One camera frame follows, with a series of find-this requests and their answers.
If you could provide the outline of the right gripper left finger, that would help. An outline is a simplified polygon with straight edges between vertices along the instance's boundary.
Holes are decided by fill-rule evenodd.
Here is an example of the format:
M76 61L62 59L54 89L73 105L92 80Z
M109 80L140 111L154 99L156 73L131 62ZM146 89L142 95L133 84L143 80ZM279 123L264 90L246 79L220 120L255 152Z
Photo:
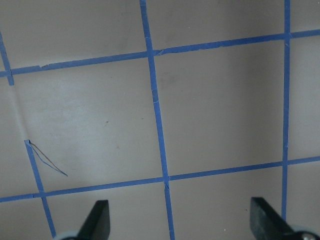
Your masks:
M111 232L108 200L95 202L80 228L76 240L108 240Z

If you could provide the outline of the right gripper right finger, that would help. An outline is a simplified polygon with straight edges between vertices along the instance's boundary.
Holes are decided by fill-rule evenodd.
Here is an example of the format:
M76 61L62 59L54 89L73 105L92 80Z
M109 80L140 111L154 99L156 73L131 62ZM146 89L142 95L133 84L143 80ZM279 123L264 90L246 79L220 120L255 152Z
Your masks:
M250 199L249 225L256 240L295 239L295 231L263 197Z

